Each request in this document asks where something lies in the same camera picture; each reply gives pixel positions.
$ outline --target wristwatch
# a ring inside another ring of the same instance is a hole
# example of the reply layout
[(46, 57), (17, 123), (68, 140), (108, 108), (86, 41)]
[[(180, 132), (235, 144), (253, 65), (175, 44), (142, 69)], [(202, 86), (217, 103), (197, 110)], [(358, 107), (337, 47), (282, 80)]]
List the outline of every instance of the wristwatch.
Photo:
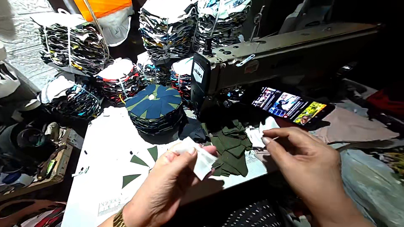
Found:
[(123, 208), (114, 217), (114, 227), (126, 227), (124, 217), (122, 216)]

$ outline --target pink fabric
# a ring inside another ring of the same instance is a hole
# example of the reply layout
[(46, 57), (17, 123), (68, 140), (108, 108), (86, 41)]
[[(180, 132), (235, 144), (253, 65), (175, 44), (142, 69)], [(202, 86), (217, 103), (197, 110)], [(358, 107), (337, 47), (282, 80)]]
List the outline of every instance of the pink fabric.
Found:
[(314, 131), (314, 135), (326, 143), (386, 140), (399, 136), (380, 122), (370, 121), (339, 107), (336, 107), (323, 120), (330, 122), (331, 125)]

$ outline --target red fabric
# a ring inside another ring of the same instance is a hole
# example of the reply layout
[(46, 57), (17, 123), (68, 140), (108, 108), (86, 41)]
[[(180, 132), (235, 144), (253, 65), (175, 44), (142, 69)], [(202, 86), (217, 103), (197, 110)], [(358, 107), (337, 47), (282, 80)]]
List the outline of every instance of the red fabric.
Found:
[(374, 93), (366, 100), (376, 108), (386, 111), (391, 115), (395, 115), (399, 118), (404, 117), (404, 102), (391, 101), (383, 90)]

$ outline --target olive green triangle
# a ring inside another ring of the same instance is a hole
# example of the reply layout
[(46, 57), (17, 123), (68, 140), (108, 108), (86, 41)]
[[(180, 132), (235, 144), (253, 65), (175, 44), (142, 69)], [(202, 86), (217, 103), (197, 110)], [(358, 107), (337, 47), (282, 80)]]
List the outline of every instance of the olive green triangle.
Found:
[(122, 188), (127, 186), (127, 184), (135, 180), (138, 176), (140, 176), (140, 174), (124, 176), (122, 181)]
[(156, 161), (157, 160), (157, 155), (158, 155), (157, 146), (149, 148), (147, 150), (149, 151), (149, 153), (150, 153), (151, 157), (153, 158), (153, 160)]
[(130, 160), (133, 163), (142, 165), (142, 166), (147, 166), (149, 167), (142, 159), (140, 159), (139, 157), (137, 157), (136, 155), (132, 156), (132, 159)]

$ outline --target white plastic bag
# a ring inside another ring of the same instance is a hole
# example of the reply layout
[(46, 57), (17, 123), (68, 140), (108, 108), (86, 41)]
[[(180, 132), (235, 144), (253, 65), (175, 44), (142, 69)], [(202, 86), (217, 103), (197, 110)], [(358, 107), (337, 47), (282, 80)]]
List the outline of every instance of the white plastic bag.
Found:
[(0, 98), (9, 96), (20, 86), (20, 80), (14, 70), (0, 61)]
[(379, 226), (404, 226), (404, 188), (394, 171), (360, 150), (341, 152), (345, 192)]

